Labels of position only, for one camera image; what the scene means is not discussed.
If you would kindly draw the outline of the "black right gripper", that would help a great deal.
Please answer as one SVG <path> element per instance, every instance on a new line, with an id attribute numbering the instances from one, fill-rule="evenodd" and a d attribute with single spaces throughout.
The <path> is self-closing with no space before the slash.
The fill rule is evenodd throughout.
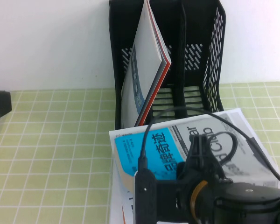
<path id="1" fill-rule="evenodd" d="M 194 182 L 194 179 L 216 179 L 226 180 L 226 175 L 213 153 L 207 149 L 206 135 L 191 136 L 191 150 L 189 150 L 186 161 L 177 166 L 176 179 Z"/>

